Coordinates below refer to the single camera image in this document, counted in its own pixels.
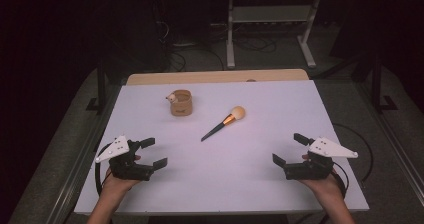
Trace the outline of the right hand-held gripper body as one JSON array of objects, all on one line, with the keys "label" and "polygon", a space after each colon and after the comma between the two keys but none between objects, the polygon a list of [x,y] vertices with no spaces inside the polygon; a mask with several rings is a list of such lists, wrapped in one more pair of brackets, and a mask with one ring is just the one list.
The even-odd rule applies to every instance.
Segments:
[{"label": "right hand-held gripper body", "polygon": [[308,159],[301,163],[286,164],[284,172],[288,180],[319,180],[333,170],[333,157],[357,158],[359,154],[324,137],[313,139],[306,146]]}]

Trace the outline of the tan brush holder cup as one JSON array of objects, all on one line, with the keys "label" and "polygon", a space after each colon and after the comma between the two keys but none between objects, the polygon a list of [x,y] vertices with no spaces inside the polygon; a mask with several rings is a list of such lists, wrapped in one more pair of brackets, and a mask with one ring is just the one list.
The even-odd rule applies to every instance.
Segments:
[{"label": "tan brush holder cup", "polygon": [[170,102],[170,111],[173,116],[189,116],[192,114],[192,94],[189,90],[175,90],[166,99]]}]

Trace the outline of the person's left hand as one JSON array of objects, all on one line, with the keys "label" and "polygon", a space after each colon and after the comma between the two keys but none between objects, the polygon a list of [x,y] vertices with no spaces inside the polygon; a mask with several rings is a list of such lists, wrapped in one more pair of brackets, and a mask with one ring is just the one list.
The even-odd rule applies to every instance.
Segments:
[{"label": "person's left hand", "polygon": [[124,197],[133,186],[139,184],[139,180],[126,180],[114,176],[111,168],[107,169],[105,178],[101,184],[101,197]]}]

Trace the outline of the grey metal rail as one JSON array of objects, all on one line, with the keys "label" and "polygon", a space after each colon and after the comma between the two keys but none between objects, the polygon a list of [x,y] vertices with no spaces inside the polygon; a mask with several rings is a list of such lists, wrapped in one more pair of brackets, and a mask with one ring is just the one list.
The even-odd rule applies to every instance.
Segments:
[{"label": "grey metal rail", "polygon": [[96,102],[100,96],[89,94],[89,88],[83,88],[83,93],[71,103],[47,154],[48,177],[58,178],[56,184],[51,181],[49,185],[57,187],[58,192],[45,224],[64,224],[73,212],[120,90],[120,86],[107,86],[99,110]]},{"label": "grey metal rail", "polygon": [[361,96],[361,99],[366,103],[373,119],[388,140],[391,149],[399,162],[400,169],[408,180],[421,205],[424,206],[424,178],[418,172],[412,160],[407,155],[401,140],[398,138],[385,116],[387,111],[398,111],[399,108],[391,97],[386,95],[382,98],[378,98],[378,103],[375,104],[373,94],[367,90],[364,84],[356,83],[355,88]]}]

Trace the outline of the white metal stand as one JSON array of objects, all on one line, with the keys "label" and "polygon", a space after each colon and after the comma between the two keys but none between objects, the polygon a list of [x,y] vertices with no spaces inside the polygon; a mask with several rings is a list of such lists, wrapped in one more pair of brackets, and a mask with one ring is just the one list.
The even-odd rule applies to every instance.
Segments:
[{"label": "white metal stand", "polygon": [[307,66],[311,69],[315,68],[317,64],[308,46],[308,39],[320,1],[313,0],[310,5],[243,7],[235,6],[233,0],[229,0],[226,41],[227,67],[229,69],[236,67],[233,43],[234,24],[304,22],[306,28],[302,35],[297,36],[297,41]]}]

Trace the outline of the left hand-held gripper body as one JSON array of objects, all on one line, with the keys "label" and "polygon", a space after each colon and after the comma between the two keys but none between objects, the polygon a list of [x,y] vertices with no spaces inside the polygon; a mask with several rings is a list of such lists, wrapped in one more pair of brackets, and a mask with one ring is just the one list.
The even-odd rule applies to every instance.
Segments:
[{"label": "left hand-held gripper body", "polygon": [[95,163],[108,161],[117,178],[148,181],[154,170],[153,166],[136,163],[136,152],[141,149],[139,142],[128,140],[125,135],[118,136],[101,149]]}]

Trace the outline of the black-handled makeup brush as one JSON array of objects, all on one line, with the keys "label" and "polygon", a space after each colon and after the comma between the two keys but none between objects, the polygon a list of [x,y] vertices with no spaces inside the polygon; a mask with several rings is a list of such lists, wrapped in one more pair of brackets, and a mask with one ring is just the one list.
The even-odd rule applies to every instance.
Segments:
[{"label": "black-handled makeup brush", "polygon": [[223,121],[221,121],[219,124],[217,124],[212,130],[210,130],[207,134],[205,134],[201,141],[205,141],[215,133],[219,132],[224,127],[230,125],[231,123],[241,120],[246,116],[246,110],[242,106],[236,106],[234,107],[231,112],[224,118]]}]

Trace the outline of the person's right hand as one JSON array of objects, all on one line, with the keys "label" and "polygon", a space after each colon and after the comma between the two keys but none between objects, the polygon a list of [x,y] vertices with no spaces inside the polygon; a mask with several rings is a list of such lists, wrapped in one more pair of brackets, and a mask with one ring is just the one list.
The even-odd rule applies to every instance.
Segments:
[{"label": "person's right hand", "polygon": [[300,183],[306,185],[322,205],[335,204],[344,200],[338,177],[338,173],[332,170],[324,179],[300,180]]}]

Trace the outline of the black stand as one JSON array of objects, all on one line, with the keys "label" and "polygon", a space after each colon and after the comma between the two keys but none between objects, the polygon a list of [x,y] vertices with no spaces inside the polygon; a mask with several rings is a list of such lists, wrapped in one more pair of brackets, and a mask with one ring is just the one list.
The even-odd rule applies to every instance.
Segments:
[{"label": "black stand", "polygon": [[88,105],[86,106],[87,111],[95,111],[97,115],[100,115],[107,104],[107,94],[106,94],[106,72],[105,72],[105,63],[103,60],[100,60],[97,63],[97,96],[91,98]]},{"label": "black stand", "polygon": [[381,95],[382,63],[376,53],[364,52],[358,55],[358,64],[352,73],[355,82],[364,83],[371,76],[370,101],[372,107],[382,114],[386,110],[397,110],[390,96]]}]

